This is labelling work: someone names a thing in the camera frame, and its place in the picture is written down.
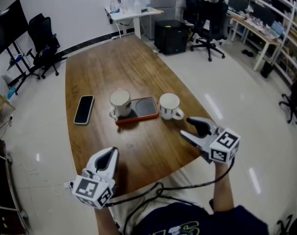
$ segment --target black baseboard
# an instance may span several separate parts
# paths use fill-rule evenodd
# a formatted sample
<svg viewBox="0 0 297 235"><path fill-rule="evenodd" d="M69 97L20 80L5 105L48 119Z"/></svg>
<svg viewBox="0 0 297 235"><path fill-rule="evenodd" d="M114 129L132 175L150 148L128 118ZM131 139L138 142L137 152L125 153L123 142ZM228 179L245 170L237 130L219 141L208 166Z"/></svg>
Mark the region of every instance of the black baseboard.
<svg viewBox="0 0 297 235"><path fill-rule="evenodd" d="M130 33L130 32L134 32L134 28L127 29L127 33ZM112 37L116 37L116 36L119 36L119 31L114 32L114 33L110 33L110 34L107 34L107 35L103 35L103 36L100 36L100 37L96 37L96 38L93 38L93 39L88 40L88 41L85 41L85 42L83 42L83 43L81 43L81 44L78 44L78 45L72 46L72 47L70 47L70 48L68 48L68 49L65 49L65 50L59 52L58 54L64 56L64 55L67 55L67 54L69 54L69 53L71 53L71 52L74 52L74 51L76 51L76 50L85 48L85 47L90 46L90 45L93 45L93 44L97 44L97 43L99 43L99 42L103 42L103 41L105 41L105 40L109 40L109 39L111 39ZM30 71L31 71L31 72L34 72L34 71L36 71L38 68L39 68L39 67L35 67L35 66L34 66L34 67L30 68ZM15 85L16 83L19 82L19 80L20 80L21 78L22 78L22 75L16 77L14 80L12 80L12 81L8 84L8 86L11 87L11 86Z"/></svg>

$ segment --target refrigerator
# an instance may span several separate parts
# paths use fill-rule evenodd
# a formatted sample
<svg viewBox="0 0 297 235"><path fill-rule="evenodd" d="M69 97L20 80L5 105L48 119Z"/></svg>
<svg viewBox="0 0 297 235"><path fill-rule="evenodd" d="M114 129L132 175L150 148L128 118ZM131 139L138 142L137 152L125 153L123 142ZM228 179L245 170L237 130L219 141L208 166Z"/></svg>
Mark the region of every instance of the refrigerator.
<svg viewBox="0 0 297 235"><path fill-rule="evenodd" d="M159 20L174 20L176 14L176 0L150 0L152 8L162 10L164 13L141 18L141 33L149 39L154 39L155 22Z"/></svg>

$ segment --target mug handle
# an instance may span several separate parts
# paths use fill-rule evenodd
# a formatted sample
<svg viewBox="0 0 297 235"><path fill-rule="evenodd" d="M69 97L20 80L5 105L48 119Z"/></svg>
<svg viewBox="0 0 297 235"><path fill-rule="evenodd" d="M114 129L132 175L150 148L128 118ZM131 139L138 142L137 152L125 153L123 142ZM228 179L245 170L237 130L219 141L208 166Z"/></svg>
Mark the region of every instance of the mug handle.
<svg viewBox="0 0 297 235"><path fill-rule="evenodd" d="M111 107L110 108L109 116L111 118L117 118L117 117L119 117L119 114L118 114L117 110L114 107Z"/></svg>
<svg viewBox="0 0 297 235"><path fill-rule="evenodd" d="M176 119L176 120L182 120L184 118L184 113L181 109L177 109L176 110L176 114L179 114L179 116L177 116L176 114L173 116L173 119Z"/></svg>

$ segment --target human forearm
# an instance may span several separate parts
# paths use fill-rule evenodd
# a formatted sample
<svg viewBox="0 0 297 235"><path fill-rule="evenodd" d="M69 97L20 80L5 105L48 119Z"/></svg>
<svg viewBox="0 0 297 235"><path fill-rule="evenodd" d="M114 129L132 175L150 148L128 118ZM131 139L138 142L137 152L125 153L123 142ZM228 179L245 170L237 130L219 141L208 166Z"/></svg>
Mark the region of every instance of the human forearm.
<svg viewBox="0 0 297 235"><path fill-rule="evenodd" d="M215 164L215 178L219 178L228 170L226 164ZM226 212L234 208L229 175L224 176L215 183L214 187L214 212Z"/></svg>
<svg viewBox="0 0 297 235"><path fill-rule="evenodd" d="M99 235L120 235L108 208L95 211Z"/></svg>

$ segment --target mug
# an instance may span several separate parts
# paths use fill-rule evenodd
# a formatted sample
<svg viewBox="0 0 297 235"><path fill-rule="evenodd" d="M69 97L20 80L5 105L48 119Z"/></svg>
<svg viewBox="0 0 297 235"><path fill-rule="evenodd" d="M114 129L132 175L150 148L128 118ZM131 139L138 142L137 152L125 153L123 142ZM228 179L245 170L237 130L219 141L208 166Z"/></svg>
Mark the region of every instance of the mug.
<svg viewBox="0 0 297 235"><path fill-rule="evenodd" d="M184 118L184 113L179 109L180 99L174 93L162 94L159 98L159 114L165 119L176 119L182 120Z"/></svg>
<svg viewBox="0 0 297 235"><path fill-rule="evenodd" d="M130 93L124 89L115 90L109 97L112 108L109 112L111 118L128 116L132 110Z"/></svg>

